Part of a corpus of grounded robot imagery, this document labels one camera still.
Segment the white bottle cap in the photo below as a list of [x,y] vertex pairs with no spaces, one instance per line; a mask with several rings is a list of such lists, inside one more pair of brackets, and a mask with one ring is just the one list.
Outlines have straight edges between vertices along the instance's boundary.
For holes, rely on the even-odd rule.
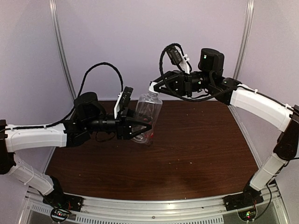
[[149,92],[153,94],[158,94],[158,92],[155,90],[155,85],[157,82],[152,81],[149,85]]

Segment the large clear plastic bottle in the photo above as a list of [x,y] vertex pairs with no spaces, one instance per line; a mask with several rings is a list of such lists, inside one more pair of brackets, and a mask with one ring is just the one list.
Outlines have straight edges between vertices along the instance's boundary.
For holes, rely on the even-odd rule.
[[140,135],[137,135],[132,141],[140,144],[151,145],[154,138],[154,127],[161,111],[163,102],[156,92],[148,92],[139,97],[135,108],[135,118],[139,121],[146,122],[152,128]]

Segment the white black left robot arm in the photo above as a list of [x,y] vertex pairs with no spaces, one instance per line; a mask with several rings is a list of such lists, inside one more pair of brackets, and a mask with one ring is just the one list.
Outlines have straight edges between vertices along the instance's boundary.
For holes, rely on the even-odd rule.
[[77,147],[90,140],[94,132],[114,133],[118,139],[130,140],[151,130],[151,119],[136,119],[128,108],[130,88],[120,93],[113,113],[107,113],[97,94],[86,92],[74,100],[74,108],[66,119],[37,126],[8,125],[0,122],[0,173],[11,175],[38,190],[57,207],[67,203],[67,196],[54,177],[42,174],[15,155],[16,151],[40,147]]

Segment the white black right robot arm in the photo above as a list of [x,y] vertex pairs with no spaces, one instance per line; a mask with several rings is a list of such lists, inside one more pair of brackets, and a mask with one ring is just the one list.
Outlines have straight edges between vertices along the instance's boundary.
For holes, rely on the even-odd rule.
[[249,179],[242,193],[234,196],[236,201],[249,206],[282,168],[296,159],[299,146],[299,107],[283,104],[236,79],[223,77],[223,65],[223,53],[203,48],[198,71],[193,71],[181,46],[173,43],[161,53],[160,77],[152,82],[152,86],[156,92],[188,102],[203,102],[214,98],[225,105],[248,111],[281,131],[272,154]]

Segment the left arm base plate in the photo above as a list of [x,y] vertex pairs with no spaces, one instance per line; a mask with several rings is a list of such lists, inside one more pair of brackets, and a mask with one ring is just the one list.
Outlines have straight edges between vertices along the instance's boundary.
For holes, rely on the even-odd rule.
[[49,196],[42,195],[42,197],[43,203],[52,207],[50,218],[59,224],[74,217],[74,212],[80,212],[83,205],[83,197],[80,196],[64,194],[60,202]]

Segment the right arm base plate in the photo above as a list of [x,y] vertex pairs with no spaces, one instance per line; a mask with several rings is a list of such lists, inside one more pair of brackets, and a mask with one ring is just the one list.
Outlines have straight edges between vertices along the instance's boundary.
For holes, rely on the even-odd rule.
[[262,203],[263,197],[252,196],[249,193],[228,195],[223,198],[226,211],[237,210],[238,217],[244,222],[254,221],[257,217],[257,204]]

